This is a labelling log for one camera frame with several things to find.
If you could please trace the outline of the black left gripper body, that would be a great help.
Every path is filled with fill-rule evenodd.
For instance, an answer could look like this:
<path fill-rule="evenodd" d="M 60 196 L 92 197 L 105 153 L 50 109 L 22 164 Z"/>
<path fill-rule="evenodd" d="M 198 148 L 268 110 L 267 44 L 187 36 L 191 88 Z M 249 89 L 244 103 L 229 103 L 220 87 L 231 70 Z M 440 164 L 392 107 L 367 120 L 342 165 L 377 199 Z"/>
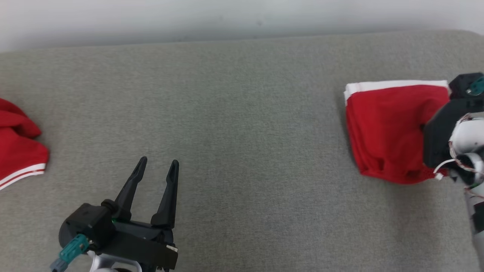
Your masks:
<path fill-rule="evenodd" d="M 178 248 L 169 227 L 141 222 L 113 221 L 114 238 L 104 248 L 89 251 L 89 272 L 170 272 L 175 270 Z"/>

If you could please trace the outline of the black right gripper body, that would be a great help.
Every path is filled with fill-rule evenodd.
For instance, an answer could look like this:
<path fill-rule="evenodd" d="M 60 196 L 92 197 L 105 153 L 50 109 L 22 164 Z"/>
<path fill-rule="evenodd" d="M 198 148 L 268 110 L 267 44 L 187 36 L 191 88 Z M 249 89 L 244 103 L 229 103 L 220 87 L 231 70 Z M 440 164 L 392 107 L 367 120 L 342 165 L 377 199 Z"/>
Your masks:
<path fill-rule="evenodd" d="M 452 99 L 443 105 L 423 128 L 423 162 L 436 168 L 450 159 L 448 141 L 460 120 L 467 113 L 484 112 L 484 98 Z"/>

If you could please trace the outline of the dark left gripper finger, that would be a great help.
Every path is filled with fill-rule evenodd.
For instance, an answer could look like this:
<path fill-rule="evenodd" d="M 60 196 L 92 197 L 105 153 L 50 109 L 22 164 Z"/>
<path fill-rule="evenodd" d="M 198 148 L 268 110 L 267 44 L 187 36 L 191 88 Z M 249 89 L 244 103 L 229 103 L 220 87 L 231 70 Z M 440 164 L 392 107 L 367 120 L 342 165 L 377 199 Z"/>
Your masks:
<path fill-rule="evenodd" d="M 147 165 L 147 157 L 143 156 L 140 158 L 138 164 L 134 168 L 130 177 L 126 181 L 125 185 L 119 192 L 115 199 L 115 203 L 118 205 L 118 210 L 114 214 L 113 218 L 117 221 L 130 221 L 132 214 L 131 208 L 133 203 L 133 198 L 137 190 L 139 182 L 143 179 L 144 171 Z"/>
<path fill-rule="evenodd" d="M 179 166 L 178 160 L 172 161 L 166 176 L 166 187 L 161 203 L 157 212 L 151 218 L 153 226 L 175 227 Z"/>

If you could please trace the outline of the red shorts white hem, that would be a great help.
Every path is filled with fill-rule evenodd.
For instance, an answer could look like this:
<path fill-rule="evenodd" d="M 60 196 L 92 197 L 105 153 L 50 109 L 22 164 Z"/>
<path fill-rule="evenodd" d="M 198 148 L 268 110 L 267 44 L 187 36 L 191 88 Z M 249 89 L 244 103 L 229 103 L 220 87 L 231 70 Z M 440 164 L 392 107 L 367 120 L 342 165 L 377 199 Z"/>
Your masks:
<path fill-rule="evenodd" d="M 434 178 L 422 160 L 422 129 L 449 100 L 446 80 L 346 84 L 346 126 L 359 172 L 404 185 Z"/>

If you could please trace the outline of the red shirt white sleeves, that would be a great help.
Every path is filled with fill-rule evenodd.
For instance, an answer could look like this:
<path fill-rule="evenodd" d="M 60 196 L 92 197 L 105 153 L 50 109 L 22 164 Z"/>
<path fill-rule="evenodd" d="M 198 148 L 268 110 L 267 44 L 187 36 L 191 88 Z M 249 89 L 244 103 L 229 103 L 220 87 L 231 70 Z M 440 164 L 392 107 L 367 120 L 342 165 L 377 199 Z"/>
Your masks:
<path fill-rule="evenodd" d="M 0 98 L 0 191 L 44 174 L 50 152 L 35 140 L 41 133 L 19 107 Z"/>

